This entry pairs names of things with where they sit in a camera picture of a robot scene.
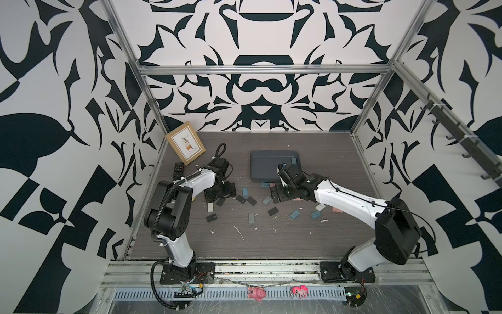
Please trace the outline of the dark grey storage tray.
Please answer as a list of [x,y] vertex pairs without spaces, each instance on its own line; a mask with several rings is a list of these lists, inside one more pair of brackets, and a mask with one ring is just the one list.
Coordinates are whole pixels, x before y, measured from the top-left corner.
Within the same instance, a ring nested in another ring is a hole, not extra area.
[[278,165],[293,165],[292,157],[296,158],[295,165],[302,170],[299,153],[294,150],[253,150],[250,153],[250,180],[255,183],[279,182]]

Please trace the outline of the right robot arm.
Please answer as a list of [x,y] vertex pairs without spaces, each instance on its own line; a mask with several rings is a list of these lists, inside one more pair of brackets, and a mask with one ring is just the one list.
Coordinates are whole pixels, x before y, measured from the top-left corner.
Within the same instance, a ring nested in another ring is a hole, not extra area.
[[284,195],[336,208],[375,231],[372,239],[354,247],[344,258],[341,268],[362,273],[382,263],[404,265],[422,237],[422,232],[399,198],[383,200],[354,192],[334,183],[329,177],[307,175],[296,165],[277,167]]

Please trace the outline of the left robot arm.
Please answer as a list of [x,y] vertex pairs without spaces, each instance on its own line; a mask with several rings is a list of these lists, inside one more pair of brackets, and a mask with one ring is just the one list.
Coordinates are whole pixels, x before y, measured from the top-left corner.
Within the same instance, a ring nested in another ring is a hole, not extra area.
[[188,243],[186,229],[194,198],[203,194],[208,204],[236,196],[235,185],[227,180],[230,163],[214,157],[208,165],[177,181],[160,181],[144,216],[153,242],[166,249],[174,267],[193,267],[196,254]]

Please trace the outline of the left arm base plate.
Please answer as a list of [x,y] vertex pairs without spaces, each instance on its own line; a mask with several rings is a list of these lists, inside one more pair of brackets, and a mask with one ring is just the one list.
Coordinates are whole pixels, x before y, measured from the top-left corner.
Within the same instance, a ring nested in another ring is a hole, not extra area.
[[216,264],[212,262],[193,262],[187,268],[172,264],[163,265],[161,285],[213,283]]

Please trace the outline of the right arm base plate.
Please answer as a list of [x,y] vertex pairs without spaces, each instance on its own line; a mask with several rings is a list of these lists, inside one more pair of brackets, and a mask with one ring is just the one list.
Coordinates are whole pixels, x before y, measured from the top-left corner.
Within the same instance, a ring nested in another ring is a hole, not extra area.
[[324,283],[374,283],[376,281],[375,272],[372,268],[360,272],[353,268],[349,263],[342,262],[321,262],[320,278]]

